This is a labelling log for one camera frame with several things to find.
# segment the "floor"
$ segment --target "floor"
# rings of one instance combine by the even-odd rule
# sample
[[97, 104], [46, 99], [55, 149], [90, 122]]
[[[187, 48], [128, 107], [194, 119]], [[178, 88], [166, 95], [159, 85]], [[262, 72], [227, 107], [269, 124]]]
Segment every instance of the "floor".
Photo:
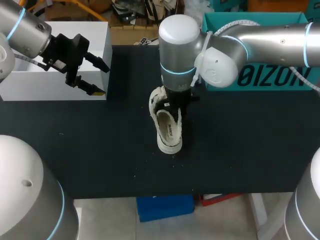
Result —
[[[267, 213], [281, 193], [263, 194]], [[256, 227], [247, 195], [211, 206], [197, 205], [194, 213], [140, 223], [136, 199], [75, 200], [81, 222], [78, 240], [256, 240]], [[287, 240], [281, 229], [272, 240]]]

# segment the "blue led ring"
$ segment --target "blue led ring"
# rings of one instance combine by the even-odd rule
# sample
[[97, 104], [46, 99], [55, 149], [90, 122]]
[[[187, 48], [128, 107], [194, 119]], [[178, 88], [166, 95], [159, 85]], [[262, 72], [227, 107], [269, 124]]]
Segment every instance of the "blue led ring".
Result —
[[18, 21], [16, 21], [16, 23], [15, 23], [14, 27], [12, 28], [11, 32], [10, 32], [9, 35], [6, 37], [7, 40], [9, 40], [9, 39], [12, 37], [12, 35], [14, 34], [14, 32], [17, 30], [17, 27], [19, 26], [22, 18], [23, 18], [24, 15], [25, 15], [25, 12], [26, 12], [26, 9], [25, 9], [25, 8], [22, 8], [22, 11], [21, 11], [21, 14], [20, 14], [20, 16], [19, 16]]
[[174, 75], [183, 75], [183, 74], [189, 74], [191, 73], [193, 70], [195, 70], [196, 68], [192, 68], [191, 70], [189, 71], [184, 71], [184, 72], [174, 72], [174, 71], [170, 71], [168, 69], [166, 69], [164, 66], [162, 66], [162, 64], [160, 63], [161, 67], [163, 68], [163, 70], [165, 70], [167, 73], [170, 73], [170, 74], [174, 74]]
[[303, 44], [303, 60], [304, 60], [304, 65], [307, 68], [310, 68], [310, 66], [308, 64], [308, 59], [307, 59], [307, 43], [308, 43], [308, 35], [309, 35], [310, 27], [312, 24], [313, 24], [313, 22], [310, 22], [308, 24], [308, 27], [306, 28], [305, 36], [304, 36], [304, 44]]
[[246, 48], [246, 46], [244, 45], [244, 43], [243, 43], [240, 39], [238, 39], [238, 38], [236, 38], [236, 37], [233, 37], [233, 36], [228, 36], [228, 35], [224, 35], [224, 36], [222, 36], [222, 37], [223, 37], [223, 38], [232, 39], [232, 40], [235, 40], [235, 41], [237, 41], [238, 43], [240, 43], [240, 44], [242, 45], [242, 47], [244, 48], [245, 52], [246, 52], [246, 59], [248, 60], [248, 58], [249, 58], [248, 49]]
[[62, 192], [62, 209], [61, 209], [61, 213], [60, 213], [60, 217], [59, 217], [59, 220], [58, 222], [56, 223], [52, 233], [50, 234], [50, 236], [47, 238], [47, 240], [51, 240], [51, 238], [55, 235], [56, 231], [58, 230], [59, 228], [59, 225], [62, 221], [62, 217], [64, 215], [64, 211], [65, 211], [65, 194], [64, 194], [64, 190], [62, 189], [62, 186], [60, 185], [60, 182], [58, 182], [59, 186], [60, 186], [60, 189], [61, 189], [61, 192]]

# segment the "black table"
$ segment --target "black table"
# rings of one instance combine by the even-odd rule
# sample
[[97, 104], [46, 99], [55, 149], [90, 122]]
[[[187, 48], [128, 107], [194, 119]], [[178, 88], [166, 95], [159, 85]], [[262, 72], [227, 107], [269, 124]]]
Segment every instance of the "black table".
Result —
[[114, 46], [111, 69], [105, 102], [0, 103], [0, 134], [29, 143], [72, 198], [289, 192], [320, 147], [317, 93], [199, 86], [183, 149], [166, 155], [148, 109], [158, 47]]

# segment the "screw hole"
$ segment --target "screw hole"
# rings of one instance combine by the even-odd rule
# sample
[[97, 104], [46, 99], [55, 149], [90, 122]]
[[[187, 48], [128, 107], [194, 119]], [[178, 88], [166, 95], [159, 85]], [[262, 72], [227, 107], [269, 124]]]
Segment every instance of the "screw hole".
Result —
[[31, 187], [32, 186], [32, 182], [30, 180], [22, 180], [21, 184], [25, 187]]
[[38, 29], [40, 29], [41, 31], [45, 30], [45, 26], [41, 23], [38, 24]]

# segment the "robotic arm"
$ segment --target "robotic arm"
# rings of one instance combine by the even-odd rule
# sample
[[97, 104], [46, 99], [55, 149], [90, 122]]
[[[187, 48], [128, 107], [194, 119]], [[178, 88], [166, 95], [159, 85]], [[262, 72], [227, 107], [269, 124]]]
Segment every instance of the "robotic arm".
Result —
[[189, 104], [199, 75], [214, 87], [228, 87], [246, 63], [320, 67], [319, 39], [318, 23], [260, 26], [239, 20], [212, 34], [200, 32], [189, 16], [170, 16], [159, 27], [162, 82], [170, 105]]
[[66, 73], [65, 83], [78, 87], [88, 95], [101, 96], [105, 92], [93, 84], [89, 84], [77, 76], [83, 60], [91, 62], [94, 67], [109, 72], [102, 58], [90, 52], [89, 41], [78, 34], [69, 39], [62, 34], [51, 35], [50, 25], [26, 11], [12, 0], [0, 1], [0, 82], [3, 81], [15, 66], [15, 55], [12, 49], [33, 59], [43, 58], [42, 68], [54, 68], [62, 74]]
[[[200, 75], [208, 84], [225, 88], [246, 63], [320, 67], [320, 24], [259, 26], [249, 20], [227, 24], [214, 35], [202, 33], [195, 20], [185, 15], [166, 18], [159, 27], [162, 82], [175, 110], [186, 112], [191, 88]], [[303, 78], [294, 67], [295, 75]], [[289, 240], [320, 239], [320, 149], [298, 184], [282, 219]], [[266, 238], [273, 231], [264, 228]]]

